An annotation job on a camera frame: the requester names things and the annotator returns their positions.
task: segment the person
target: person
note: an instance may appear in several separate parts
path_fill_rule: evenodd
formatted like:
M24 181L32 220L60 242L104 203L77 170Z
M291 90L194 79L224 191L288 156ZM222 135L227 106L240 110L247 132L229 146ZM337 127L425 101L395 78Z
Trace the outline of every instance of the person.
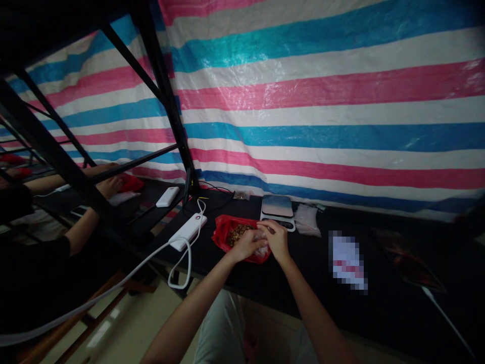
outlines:
M294 363L357 363L357 360L315 293L292 260L287 230L272 220L258 222L266 241L253 241L248 230L164 323L140 364L179 363L202 324L194 363L245 363L244 318L237 297L222 291L232 268L269 244L286 275L303 319L292 350Z
M84 172L91 176L113 166ZM53 175L1 190L0 223L32 213L32 195L63 184L59 175ZM96 187L110 199L121 186L122 180L112 177ZM119 269L124 256L92 236L99 220L89 208L60 238L32 245L0 236L0 333L25 332L56 319L83 304Z

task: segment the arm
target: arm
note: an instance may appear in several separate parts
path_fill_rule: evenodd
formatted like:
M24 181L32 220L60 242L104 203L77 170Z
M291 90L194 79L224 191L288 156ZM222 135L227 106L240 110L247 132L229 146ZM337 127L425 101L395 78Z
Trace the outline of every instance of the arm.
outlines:
M182 301L164 323L141 364L179 363L187 351L212 302L226 282L229 273L237 262L252 255L258 248L267 244L259 240L253 242L255 230L248 230L210 273Z
M101 194L109 200L118 192L122 185L122 180L117 177L112 177L99 183L96 187ZM80 218L69 231L67 231L65 237L69 239L69 246L71 248L69 256L73 256L81 251L94 229L96 229L99 220L100 217L98 213L92 208L89 208L83 217Z
M86 176L91 177L101 172L104 172L110 168L113 168L116 165L117 165L116 163L102 164L92 168L85 168L82 171ZM58 174L43 177L43 178L38 178L24 183L24 185L29 188L29 190L33 195L50 192L65 184L66 184L66 181L64 181L64 179Z
M318 361L357 363L349 344L290 257L286 228L272 220L261 221L258 227L265 232L271 251L288 279Z

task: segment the blue stripe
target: blue stripe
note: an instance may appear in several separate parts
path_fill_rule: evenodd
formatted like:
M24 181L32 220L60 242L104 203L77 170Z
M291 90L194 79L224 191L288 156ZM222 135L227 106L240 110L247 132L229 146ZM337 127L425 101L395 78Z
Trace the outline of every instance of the blue stripe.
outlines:
M77 150L66 151L66 152L71 158L82 158ZM134 160L134 159L141 158L150 153L152 152L147 152L143 150L129 150L129 149L120 149L114 152L88 152L89 156L94 160L103 159L103 160L109 160L109 161L116 161L122 158L128 158L128 159ZM22 157L29 156L29 152L19 152L16 154ZM182 158L180 157L180 153L171 152L171 153L164 154L160 157L154 158L150 162L165 163L165 164L182 163Z
M157 30L165 29L163 22L160 23L161 17L154 20L156 20L155 23ZM111 23L111 26L126 45L131 44L131 42L133 42L138 35L138 31L134 27L129 15L114 21ZM80 72L84 62L86 62L92 56L110 49L114 49L113 44L108 40L108 38L106 38L102 31L98 31L86 52L78 55L69 55L66 61L53 62L38 66L34 70L30 71L29 75L36 84L60 81L69 73ZM10 82L10 86L18 94L29 89L24 81L20 79L12 80Z
M121 120L142 119L147 117L167 116L167 112L158 99L144 99L134 103L110 106L102 109L83 111L77 114L64 116L62 119L71 128L100 125ZM42 123L48 130L59 129L53 120L43 120Z
M268 59L371 47L483 25L477 0L391 0L341 15L285 24L172 48L175 71L231 67Z
M413 201L388 197L367 197L305 187L269 184L253 175L197 170L199 177L207 181L219 181L230 185L251 186L276 195L290 195L299 198L322 200L355 206L377 207L387 210L418 212L429 209L434 211L461 213L476 203L473 199L451 198L439 202Z
M236 127L186 124L189 138L223 138L248 146L445 152L485 149L485 123L417 125L295 125Z

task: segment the white power bank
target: white power bank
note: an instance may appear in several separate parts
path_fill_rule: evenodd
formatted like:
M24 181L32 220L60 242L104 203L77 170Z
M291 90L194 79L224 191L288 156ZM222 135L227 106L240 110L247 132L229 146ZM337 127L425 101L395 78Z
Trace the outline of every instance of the white power bank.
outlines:
M157 207L168 207L172 203L175 196L177 196L178 191L180 188L178 187L169 187L160 197L158 202L156 203Z

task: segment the hand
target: hand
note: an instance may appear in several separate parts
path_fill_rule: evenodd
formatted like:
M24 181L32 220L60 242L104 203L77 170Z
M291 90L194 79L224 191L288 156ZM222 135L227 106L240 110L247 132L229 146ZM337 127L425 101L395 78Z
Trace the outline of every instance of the hand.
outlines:
M249 258L253 255L256 249L268 245L266 240L254 241L254 235L256 233L257 230L246 230L241 238L234 244L234 247L228 252L228 254L234 258L236 263Z
M291 259L288 251L288 230L284 226L273 220L264 220L258 222L258 229L266 234L269 247L280 265Z
M111 177L98 183L96 188L107 200L109 200L120 190L121 186L123 186L123 181L120 178Z
M100 164L96 167L91 167L91 168L85 168L82 171L87 177L93 177L97 174L100 174L102 172L107 171L108 169L111 169L113 167L116 167L118 163L107 163L107 164Z

